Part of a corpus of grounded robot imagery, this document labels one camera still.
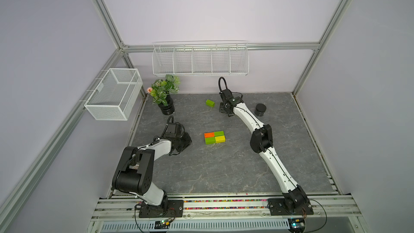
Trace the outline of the green block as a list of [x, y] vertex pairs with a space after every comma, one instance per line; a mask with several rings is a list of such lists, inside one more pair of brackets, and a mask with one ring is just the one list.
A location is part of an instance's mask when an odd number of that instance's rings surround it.
[[216, 138], [215, 137], [205, 138], [205, 144], [206, 145], [215, 144], [215, 143], [216, 143]]
[[215, 106], [215, 102], [210, 100], [210, 99], [207, 99], [205, 103], [209, 107], [214, 107]]
[[216, 137], [223, 136], [223, 135], [224, 135], [224, 132], [223, 132], [223, 131], [215, 131], [215, 132], [214, 132], [214, 135], [215, 135]]

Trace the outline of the yellow block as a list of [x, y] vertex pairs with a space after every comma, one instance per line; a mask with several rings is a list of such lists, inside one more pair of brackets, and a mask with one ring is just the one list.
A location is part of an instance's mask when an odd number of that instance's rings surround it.
[[226, 138], [225, 138], [224, 135], [220, 135], [220, 136], [215, 137], [215, 143], [222, 143], [222, 142], [226, 142]]

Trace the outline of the orange block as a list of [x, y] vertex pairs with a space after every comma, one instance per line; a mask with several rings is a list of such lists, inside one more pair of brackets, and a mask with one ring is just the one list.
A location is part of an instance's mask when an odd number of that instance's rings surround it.
[[214, 132], [210, 132], [210, 133], [205, 133], [204, 134], [204, 138], [206, 139], [206, 138], [215, 138], [216, 137], [216, 135], [215, 135], [215, 133]]

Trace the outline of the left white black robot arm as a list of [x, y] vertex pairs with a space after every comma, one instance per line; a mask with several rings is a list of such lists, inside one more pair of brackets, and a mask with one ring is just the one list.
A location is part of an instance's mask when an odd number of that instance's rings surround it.
[[192, 140], [180, 123], [167, 123], [160, 137], [140, 147], [126, 147], [116, 167], [112, 190], [131, 194], [140, 198], [146, 205], [162, 207], [167, 202], [164, 190], [152, 183], [154, 163], [165, 155], [180, 154]]

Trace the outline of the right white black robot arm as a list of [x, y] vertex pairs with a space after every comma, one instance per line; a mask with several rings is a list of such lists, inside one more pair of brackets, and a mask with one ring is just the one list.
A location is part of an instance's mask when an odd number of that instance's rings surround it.
[[250, 147], [259, 154], [275, 176], [282, 195], [283, 207], [288, 214], [301, 213], [311, 204], [303, 188], [293, 179], [280, 160], [272, 137], [272, 128], [261, 122], [247, 107], [242, 97], [235, 97], [229, 89], [220, 90], [220, 110], [228, 116], [236, 115], [251, 132]]

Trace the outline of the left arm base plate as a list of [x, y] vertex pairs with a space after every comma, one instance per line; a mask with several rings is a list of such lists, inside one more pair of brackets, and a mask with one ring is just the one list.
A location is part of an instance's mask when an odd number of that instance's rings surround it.
[[142, 202], [138, 209], [139, 218], [162, 218], [162, 217], [182, 217], [184, 211], [183, 200], [163, 201], [160, 206], [148, 205]]

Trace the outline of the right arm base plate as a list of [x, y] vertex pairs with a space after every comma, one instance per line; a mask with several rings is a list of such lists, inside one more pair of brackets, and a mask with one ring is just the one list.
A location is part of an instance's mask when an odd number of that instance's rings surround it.
[[269, 198], [267, 200], [267, 208], [272, 216], [305, 216], [314, 214], [313, 207], [309, 200]]

